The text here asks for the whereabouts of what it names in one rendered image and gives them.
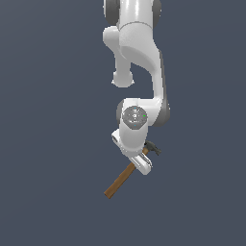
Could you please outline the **wooden handle claw hammer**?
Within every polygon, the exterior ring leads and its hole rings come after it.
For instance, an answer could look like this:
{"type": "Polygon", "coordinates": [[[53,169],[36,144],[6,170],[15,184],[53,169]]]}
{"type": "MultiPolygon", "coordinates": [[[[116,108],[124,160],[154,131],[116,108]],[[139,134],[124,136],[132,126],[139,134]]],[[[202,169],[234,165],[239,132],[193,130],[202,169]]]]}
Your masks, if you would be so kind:
{"type": "MultiPolygon", "coordinates": [[[[142,153],[147,155],[149,152],[154,151],[157,155],[161,153],[161,149],[157,148],[156,145],[146,140],[144,143],[144,148],[142,153]]],[[[113,194],[117,191],[117,189],[123,185],[123,183],[130,177],[130,175],[134,172],[135,165],[131,162],[127,168],[118,176],[118,178],[113,182],[113,184],[104,192],[104,194],[110,199],[113,194]]]]}

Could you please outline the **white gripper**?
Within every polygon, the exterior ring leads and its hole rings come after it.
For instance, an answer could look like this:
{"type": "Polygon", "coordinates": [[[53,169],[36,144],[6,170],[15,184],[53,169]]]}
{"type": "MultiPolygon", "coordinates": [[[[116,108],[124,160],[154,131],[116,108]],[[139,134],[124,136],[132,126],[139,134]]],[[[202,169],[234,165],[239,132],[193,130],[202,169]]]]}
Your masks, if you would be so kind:
{"type": "Polygon", "coordinates": [[[111,134],[112,141],[119,147],[121,153],[126,156],[135,166],[135,168],[141,172],[143,175],[147,175],[153,165],[152,162],[146,157],[145,154],[139,153],[137,156],[129,157],[127,151],[122,147],[120,143],[119,130],[115,130],[111,134]]]}

